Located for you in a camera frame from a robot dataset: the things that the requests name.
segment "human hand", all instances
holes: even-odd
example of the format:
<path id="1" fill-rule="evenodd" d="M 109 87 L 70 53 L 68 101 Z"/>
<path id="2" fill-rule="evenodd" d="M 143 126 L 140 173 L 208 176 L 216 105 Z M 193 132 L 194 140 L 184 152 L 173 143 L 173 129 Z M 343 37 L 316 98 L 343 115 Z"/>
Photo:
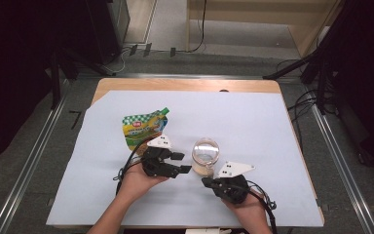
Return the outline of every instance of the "human hand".
<path id="1" fill-rule="evenodd" d="M 127 170 L 117 197 L 131 204 L 154 185 L 166 180 L 168 178 L 163 176 L 148 176 L 142 169 L 142 164 L 138 163 Z"/>
<path id="2" fill-rule="evenodd" d="M 260 198 L 263 195 L 251 189 Z M 241 204 L 232 204 L 225 200 L 221 200 L 238 218 L 242 227 L 250 234 L 265 234 L 272 232 L 267 224 L 266 211 L 260 201 L 247 194 L 247 197 Z"/>

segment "white paper sheet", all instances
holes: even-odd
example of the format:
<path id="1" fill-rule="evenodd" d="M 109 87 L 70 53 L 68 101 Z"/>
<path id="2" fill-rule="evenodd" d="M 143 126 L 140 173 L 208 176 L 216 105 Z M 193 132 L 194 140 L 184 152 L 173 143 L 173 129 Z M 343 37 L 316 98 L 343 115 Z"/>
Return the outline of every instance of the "white paper sheet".
<path id="1" fill-rule="evenodd" d="M 113 91 L 86 113 L 74 152 L 48 217 L 49 225 L 93 225 L 115 195 L 112 178 L 131 152 L 122 119 L 169 109 L 164 129 L 172 151 L 185 154 L 201 137 L 220 147 L 224 161 L 252 164 L 244 174 L 276 201 L 277 226 L 323 226 L 309 174 L 280 94 Z M 153 187 L 123 220 L 131 226 L 230 226 L 240 224 L 192 170 Z"/>

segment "human arm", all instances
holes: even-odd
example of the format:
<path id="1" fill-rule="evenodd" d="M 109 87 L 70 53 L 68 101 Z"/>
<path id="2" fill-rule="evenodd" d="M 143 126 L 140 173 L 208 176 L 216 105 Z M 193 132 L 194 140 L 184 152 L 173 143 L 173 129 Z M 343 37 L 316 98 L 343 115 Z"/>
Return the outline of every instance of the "human arm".
<path id="1" fill-rule="evenodd" d="M 162 176 L 150 177 L 146 175 L 141 164 L 130 167 L 124 176 L 117 196 L 88 234 L 117 234 L 121 221 L 131 204 L 147 193 L 154 185 L 167 179 L 167 177 Z"/>
<path id="2" fill-rule="evenodd" d="M 247 194 L 244 202 L 241 204 L 232 204 L 225 200 L 222 202 L 236 215 L 242 227 L 250 234 L 271 234 L 267 224 L 266 211 L 260 201 L 250 194 Z"/>

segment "green food pouch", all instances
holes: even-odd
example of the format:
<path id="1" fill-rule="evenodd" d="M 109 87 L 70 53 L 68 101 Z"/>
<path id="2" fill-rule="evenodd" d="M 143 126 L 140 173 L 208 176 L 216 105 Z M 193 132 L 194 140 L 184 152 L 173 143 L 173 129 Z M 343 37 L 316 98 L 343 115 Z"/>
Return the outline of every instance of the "green food pouch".
<path id="1" fill-rule="evenodd" d="M 139 114 L 126 116 L 123 119 L 123 133 L 126 138 L 127 146 L 131 151 L 147 138 L 158 137 L 162 134 L 167 124 L 167 108 L 156 110 L 150 114 Z M 143 143 L 136 154 L 142 156 L 147 149 L 147 142 Z"/>

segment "glass jar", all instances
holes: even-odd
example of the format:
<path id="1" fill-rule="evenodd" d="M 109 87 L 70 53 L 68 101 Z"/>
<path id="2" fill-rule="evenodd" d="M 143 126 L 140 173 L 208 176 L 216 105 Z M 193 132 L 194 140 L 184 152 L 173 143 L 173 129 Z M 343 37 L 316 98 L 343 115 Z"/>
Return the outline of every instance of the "glass jar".
<path id="1" fill-rule="evenodd" d="M 213 177 L 214 164 L 219 157 L 218 144 L 211 138 L 199 139 L 193 147 L 193 170 L 200 176 Z"/>

